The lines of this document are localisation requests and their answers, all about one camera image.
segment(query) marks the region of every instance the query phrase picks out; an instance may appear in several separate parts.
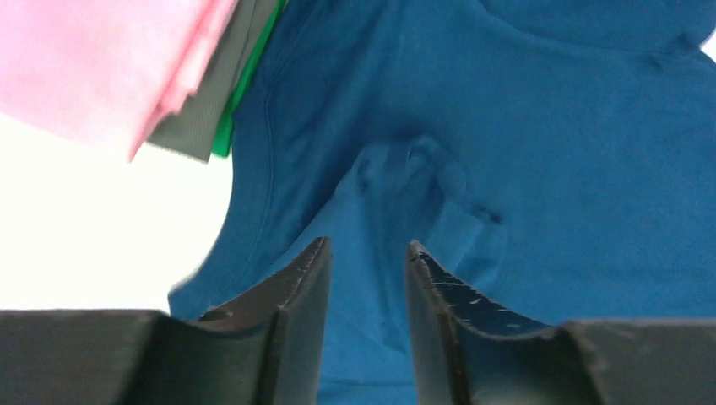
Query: green cloth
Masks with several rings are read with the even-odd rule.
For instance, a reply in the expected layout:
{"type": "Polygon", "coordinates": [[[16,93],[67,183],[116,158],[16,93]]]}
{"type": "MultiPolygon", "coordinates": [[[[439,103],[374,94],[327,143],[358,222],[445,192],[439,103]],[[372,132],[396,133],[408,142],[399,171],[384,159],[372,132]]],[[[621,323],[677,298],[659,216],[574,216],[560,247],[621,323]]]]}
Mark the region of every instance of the green cloth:
{"type": "Polygon", "coordinates": [[[212,154],[216,156],[220,156],[222,158],[229,156],[229,152],[231,150],[231,134],[234,130],[234,120],[231,115],[241,102],[248,85],[251,83],[251,77],[256,71],[258,61],[261,59],[263,50],[266,48],[266,44],[269,42],[269,38],[271,37],[271,32],[274,31],[276,21],[278,21],[279,16],[283,13],[286,4],[287,0],[279,0],[276,3],[276,8],[271,14],[271,18],[268,19],[268,22],[263,27],[261,35],[258,37],[256,46],[253,47],[251,56],[248,58],[246,66],[241,71],[239,82],[236,84],[229,100],[226,101],[226,106],[224,107],[224,112],[221,113],[219,125],[216,128],[214,144],[211,149],[212,154]]]}

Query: pink cloth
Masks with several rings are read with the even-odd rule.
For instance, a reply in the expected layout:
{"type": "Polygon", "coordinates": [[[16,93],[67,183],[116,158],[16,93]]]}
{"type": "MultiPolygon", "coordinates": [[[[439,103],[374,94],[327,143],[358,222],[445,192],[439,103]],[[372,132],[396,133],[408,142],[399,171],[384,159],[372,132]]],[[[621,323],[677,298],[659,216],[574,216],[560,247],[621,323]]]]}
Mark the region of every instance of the pink cloth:
{"type": "Polygon", "coordinates": [[[0,2],[0,111],[131,160],[196,92],[236,3],[0,2]]]}

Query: gray cloth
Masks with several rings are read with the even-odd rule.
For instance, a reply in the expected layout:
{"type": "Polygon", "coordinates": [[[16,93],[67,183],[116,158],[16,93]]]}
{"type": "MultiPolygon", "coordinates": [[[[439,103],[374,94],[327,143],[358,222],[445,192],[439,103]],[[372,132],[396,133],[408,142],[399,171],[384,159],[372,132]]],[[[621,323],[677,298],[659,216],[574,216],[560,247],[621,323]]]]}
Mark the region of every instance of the gray cloth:
{"type": "Polygon", "coordinates": [[[276,0],[239,1],[197,93],[187,98],[179,114],[160,122],[150,143],[209,161],[226,101],[275,7],[276,0]]]}

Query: crumpled blue fabric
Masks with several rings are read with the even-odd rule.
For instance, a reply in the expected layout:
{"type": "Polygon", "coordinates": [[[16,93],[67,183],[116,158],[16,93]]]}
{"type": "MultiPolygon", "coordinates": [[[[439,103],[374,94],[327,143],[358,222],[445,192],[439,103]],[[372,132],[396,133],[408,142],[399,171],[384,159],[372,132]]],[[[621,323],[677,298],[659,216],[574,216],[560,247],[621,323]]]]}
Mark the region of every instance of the crumpled blue fabric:
{"type": "Polygon", "coordinates": [[[291,0],[200,316],[332,238],[319,404],[415,403],[404,258],[526,316],[716,316],[716,2],[291,0]]]}

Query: blue fabric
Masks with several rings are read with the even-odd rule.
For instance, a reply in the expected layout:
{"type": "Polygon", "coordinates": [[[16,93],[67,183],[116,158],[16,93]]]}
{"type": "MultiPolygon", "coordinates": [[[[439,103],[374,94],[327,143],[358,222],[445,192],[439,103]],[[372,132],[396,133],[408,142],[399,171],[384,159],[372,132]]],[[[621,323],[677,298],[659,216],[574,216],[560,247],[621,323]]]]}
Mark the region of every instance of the blue fabric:
{"type": "Polygon", "coordinates": [[[716,316],[714,19],[704,0],[291,0],[173,315],[332,237],[330,405],[415,403],[412,239],[539,321],[716,316]]]}

